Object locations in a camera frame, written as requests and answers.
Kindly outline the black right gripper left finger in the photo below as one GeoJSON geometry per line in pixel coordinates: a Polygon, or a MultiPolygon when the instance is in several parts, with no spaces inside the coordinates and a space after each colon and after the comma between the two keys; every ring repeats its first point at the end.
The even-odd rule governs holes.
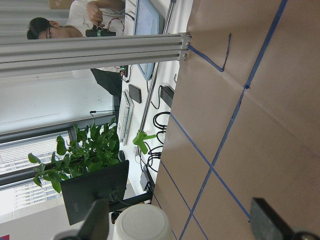
{"type": "Polygon", "coordinates": [[[53,240],[106,240],[109,235],[109,200],[96,200],[79,230],[56,234],[53,240]]]}

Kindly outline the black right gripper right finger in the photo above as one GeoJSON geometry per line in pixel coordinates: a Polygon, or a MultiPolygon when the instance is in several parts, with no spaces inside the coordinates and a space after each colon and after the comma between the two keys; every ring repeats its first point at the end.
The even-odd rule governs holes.
{"type": "Polygon", "coordinates": [[[294,231],[264,198],[254,197],[250,205],[250,227],[256,240],[318,240],[310,231],[294,231]]]}

